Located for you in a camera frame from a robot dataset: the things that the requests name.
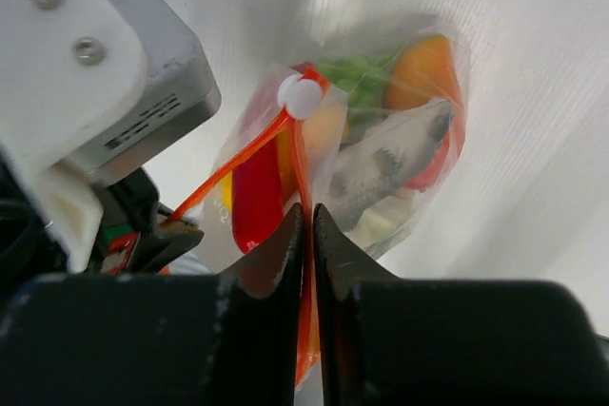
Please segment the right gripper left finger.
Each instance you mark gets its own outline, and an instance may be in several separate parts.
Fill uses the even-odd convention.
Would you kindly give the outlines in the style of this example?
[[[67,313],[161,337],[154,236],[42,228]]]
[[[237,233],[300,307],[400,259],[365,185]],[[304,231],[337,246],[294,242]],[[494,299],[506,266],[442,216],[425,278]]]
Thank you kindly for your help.
[[[5,405],[289,405],[305,251],[294,205],[219,274],[48,274],[1,315]]]

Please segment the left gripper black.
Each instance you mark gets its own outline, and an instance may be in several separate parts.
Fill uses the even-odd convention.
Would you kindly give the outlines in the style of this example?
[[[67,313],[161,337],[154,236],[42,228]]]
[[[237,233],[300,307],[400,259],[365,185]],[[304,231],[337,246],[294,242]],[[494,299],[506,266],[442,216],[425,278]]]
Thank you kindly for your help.
[[[96,187],[104,214],[95,233],[89,272],[159,273],[196,247],[204,232],[194,222],[165,227],[172,211],[159,202],[148,174],[137,169],[117,184]],[[68,252],[43,227],[9,168],[1,167],[1,281],[24,282],[34,276],[68,270]]]

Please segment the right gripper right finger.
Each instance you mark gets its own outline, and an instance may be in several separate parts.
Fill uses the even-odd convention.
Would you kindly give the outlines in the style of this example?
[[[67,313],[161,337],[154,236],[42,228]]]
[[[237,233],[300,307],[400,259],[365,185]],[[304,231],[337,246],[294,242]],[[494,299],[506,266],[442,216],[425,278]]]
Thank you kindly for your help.
[[[604,405],[608,362],[551,281],[411,280],[313,215],[328,405]]]

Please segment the white green toy cabbage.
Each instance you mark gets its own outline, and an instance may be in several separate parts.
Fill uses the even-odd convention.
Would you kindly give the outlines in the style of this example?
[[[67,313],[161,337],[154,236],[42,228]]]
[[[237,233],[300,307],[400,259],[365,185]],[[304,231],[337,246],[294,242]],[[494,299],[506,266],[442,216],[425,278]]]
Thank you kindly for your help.
[[[351,240],[378,260],[410,234],[409,221],[415,213],[418,196],[417,191],[401,189],[375,203],[362,214],[350,233]]]

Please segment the red toy chili pepper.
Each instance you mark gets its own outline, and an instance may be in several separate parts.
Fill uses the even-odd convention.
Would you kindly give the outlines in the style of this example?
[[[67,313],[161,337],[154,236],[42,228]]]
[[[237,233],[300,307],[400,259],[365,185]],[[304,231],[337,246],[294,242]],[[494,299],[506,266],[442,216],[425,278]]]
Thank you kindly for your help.
[[[259,84],[238,122],[242,144],[259,135],[281,111],[277,103],[281,82],[304,70],[306,65],[274,68]],[[242,253],[249,253],[277,229],[285,204],[298,192],[293,160],[289,131],[285,130],[232,171],[232,233]]]

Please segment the grey toy fish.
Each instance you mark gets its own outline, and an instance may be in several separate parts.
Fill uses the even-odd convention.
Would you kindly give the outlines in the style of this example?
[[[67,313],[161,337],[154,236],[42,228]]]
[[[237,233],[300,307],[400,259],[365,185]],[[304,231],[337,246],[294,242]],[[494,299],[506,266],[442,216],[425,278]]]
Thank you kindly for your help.
[[[451,103],[397,111],[369,128],[337,156],[323,203],[343,231],[356,227],[364,211],[423,172],[455,116]]]

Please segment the clear zip top bag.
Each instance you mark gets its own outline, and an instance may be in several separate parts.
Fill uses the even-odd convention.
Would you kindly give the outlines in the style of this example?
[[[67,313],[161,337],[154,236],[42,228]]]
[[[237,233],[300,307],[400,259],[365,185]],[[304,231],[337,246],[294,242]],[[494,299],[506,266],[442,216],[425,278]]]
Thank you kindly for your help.
[[[469,53],[441,25],[347,35],[272,69],[211,175],[167,217],[195,216],[228,254],[251,252],[299,203],[322,204],[373,259],[413,230],[465,143]]]

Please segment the yellow toy mango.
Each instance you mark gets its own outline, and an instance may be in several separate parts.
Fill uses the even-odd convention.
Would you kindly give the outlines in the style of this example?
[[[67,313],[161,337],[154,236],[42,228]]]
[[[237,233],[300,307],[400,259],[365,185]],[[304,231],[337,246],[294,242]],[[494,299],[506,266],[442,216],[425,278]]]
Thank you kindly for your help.
[[[345,120],[345,105],[331,104],[323,106],[310,118],[304,121],[303,138],[307,157],[311,162],[324,157],[330,147],[337,142],[337,135],[346,137],[344,129],[349,129]],[[281,132],[277,137],[258,150],[244,164],[235,168],[221,181],[221,193],[228,213],[232,212],[234,193],[238,190],[237,173],[246,177],[246,185],[254,179],[263,180],[263,172],[270,172],[269,199],[280,197],[285,205],[297,192],[297,180],[290,155],[288,132]]]

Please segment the green toy grapes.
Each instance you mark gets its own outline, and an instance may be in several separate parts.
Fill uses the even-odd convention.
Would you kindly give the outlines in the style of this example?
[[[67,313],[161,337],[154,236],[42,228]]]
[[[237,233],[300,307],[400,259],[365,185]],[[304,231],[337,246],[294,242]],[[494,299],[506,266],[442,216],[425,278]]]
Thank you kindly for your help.
[[[343,58],[322,58],[313,67],[335,87],[348,95],[352,109],[380,109],[390,81],[389,72],[371,58],[356,54]]]

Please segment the red orange toy mango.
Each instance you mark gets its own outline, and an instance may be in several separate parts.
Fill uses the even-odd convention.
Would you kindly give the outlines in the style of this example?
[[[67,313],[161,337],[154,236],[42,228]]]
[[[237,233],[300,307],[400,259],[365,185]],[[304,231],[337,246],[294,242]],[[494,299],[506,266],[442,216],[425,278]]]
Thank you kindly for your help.
[[[465,104],[453,61],[449,39],[442,34],[428,35],[409,45],[390,71],[390,82],[383,96],[383,107],[392,111],[425,105],[433,98],[446,99],[455,110],[449,131],[423,172],[405,186],[424,190],[440,179],[461,156],[465,141]]]

